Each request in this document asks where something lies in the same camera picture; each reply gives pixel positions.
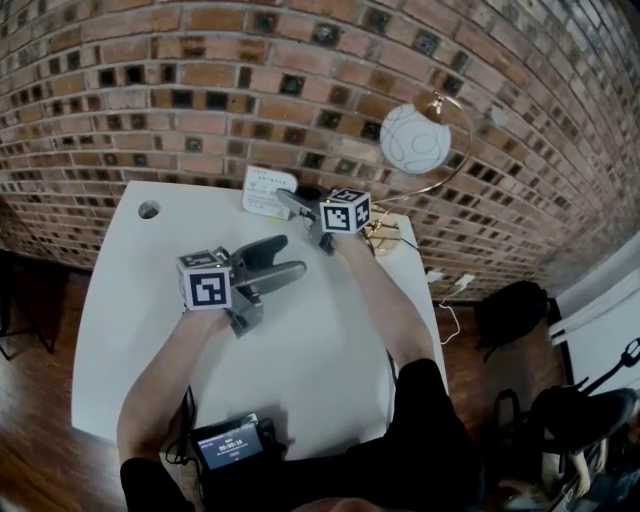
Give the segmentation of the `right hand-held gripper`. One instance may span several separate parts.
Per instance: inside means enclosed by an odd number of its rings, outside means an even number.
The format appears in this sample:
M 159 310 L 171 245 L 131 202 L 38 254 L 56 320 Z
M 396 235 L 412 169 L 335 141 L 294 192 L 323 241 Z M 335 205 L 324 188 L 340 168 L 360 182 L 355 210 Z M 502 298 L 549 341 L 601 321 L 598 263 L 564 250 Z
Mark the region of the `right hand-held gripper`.
M 314 245 L 332 255 L 333 238 L 338 234 L 359 235 L 371 221 L 369 192 L 343 188 L 321 197 L 316 188 L 276 191 L 278 200 L 293 216 L 310 221 L 308 231 Z

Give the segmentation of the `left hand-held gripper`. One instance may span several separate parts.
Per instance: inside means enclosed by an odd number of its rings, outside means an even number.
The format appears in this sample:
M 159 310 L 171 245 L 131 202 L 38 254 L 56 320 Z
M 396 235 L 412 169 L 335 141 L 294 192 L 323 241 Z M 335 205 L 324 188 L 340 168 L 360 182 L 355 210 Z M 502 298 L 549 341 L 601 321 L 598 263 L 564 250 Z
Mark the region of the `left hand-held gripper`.
M 274 264 L 276 254 L 287 244 L 286 235 L 276 235 L 238 250 L 238 264 L 249 272 L 249 288 L 233 285 L 238 267 L 223 247 L 179 256 L 177 272 L 185 310 L 222 310 L 236 337 L 246 335 L 263 320 L 260 295 L 277 291 L 306 273 L 303 261 Z

